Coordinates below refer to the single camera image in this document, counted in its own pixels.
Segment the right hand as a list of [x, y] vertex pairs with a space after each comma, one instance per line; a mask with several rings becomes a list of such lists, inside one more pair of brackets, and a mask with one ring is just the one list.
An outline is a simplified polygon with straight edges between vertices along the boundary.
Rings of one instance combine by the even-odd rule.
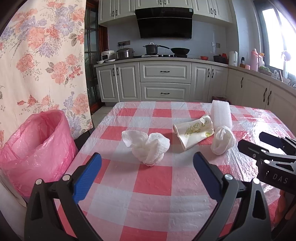
[[295, 205], [285, 214], [285, 210], [287, 209], [287, 199], [285, 197], [285, 191], [280, 190], [280, 198], [277, 204], [277, 215], [276, 218], [281, 220], [283, 217], [286, 220], [290, 220], [293, 214], [295, 213]]

